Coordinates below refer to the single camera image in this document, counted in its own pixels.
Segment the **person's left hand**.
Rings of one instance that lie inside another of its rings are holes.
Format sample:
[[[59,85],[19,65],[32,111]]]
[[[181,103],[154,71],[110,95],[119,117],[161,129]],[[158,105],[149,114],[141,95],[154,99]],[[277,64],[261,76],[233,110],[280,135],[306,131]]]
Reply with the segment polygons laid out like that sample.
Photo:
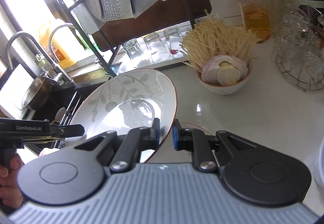
[[[1,201],[4,206],[14,210],[23,203],[23,196],[17,184],[17,175],[23,165],[18,154],[11,158],[11,171],[1,165]]]

